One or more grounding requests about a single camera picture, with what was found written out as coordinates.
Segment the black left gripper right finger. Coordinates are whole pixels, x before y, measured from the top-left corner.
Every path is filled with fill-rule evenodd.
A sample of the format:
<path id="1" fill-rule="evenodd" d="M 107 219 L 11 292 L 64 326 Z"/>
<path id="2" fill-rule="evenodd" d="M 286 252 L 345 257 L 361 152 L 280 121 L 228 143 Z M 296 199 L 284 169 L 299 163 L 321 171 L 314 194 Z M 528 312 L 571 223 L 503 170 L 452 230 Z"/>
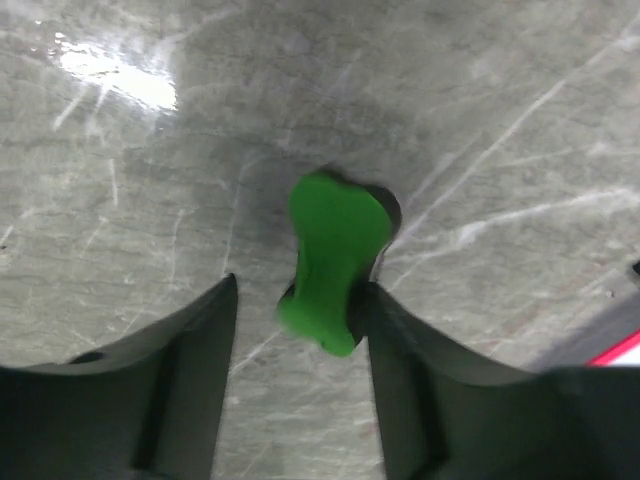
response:
<path id="1" fill-rule="evenodd" d="M 377 284 L 359 294 L 390 479 L 635 479 L 639 372 L 489 359 Z"/>

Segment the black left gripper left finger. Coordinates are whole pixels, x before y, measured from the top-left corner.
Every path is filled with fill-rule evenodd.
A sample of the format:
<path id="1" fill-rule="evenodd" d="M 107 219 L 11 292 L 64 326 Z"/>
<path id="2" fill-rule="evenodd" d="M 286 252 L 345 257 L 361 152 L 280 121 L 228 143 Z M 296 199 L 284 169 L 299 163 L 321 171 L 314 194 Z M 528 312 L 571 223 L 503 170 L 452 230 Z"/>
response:
<path id="1" fill-rule="evenodd" d="M 69 362 L 3 367 L 2 477 L 209 478 L 237 310 L 237 281 L 227 276 Z"/>

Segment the green whiteboard eraser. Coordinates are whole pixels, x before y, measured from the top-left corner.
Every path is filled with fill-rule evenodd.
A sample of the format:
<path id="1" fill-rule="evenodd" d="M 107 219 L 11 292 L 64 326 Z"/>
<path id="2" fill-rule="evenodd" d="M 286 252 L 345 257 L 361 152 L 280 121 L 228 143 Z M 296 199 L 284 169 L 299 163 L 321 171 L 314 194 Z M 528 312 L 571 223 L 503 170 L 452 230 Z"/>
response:
<path id="1" fill-rule="evenodd" d="M 321 168 L 296 183 L 288 212 L 296 268 L 276 316 L 289 333 L 347 357 L 364 336 L 356 301 L 400 229 L 400 203 L 382 185 Z"/>

